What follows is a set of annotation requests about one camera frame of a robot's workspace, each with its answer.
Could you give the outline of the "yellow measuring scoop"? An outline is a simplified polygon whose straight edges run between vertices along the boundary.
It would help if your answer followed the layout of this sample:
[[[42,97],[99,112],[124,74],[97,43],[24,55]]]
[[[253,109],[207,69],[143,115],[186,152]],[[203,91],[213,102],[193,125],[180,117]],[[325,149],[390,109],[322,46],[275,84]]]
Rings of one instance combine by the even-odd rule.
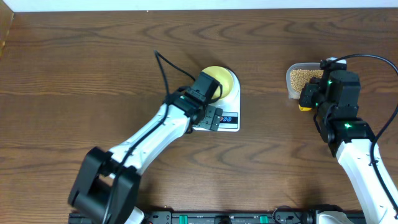
[[[298,108],[300,111],[311,111],[312,110],[311,107],[304,107],[304,106],[300,106],[300,105],[298,106]]]

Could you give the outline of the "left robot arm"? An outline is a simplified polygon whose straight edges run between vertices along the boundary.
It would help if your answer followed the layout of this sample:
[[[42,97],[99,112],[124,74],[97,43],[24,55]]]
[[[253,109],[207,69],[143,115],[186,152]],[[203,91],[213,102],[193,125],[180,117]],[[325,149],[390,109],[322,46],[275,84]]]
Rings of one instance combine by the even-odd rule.
[[[165,97],[156,115],[136,134],[103,151],[98,147],[85,156],[68,197],[68,203],[93,223],[141,223],[136,208],[141,177],[153,160],[226,97],[214,91],[183,86]]]

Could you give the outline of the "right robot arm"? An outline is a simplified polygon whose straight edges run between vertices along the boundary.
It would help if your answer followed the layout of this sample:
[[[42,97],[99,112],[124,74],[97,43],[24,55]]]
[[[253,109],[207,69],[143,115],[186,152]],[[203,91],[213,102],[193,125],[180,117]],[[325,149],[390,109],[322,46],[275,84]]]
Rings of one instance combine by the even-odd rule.
[[[299,105],[317,111],[315,122],[323,141],[344,169],[367,223],[397,223],[389,196],[397,189],[380,160],[376,136],[358,117],[359,77],[346,70],[324,71],[300,94]]]

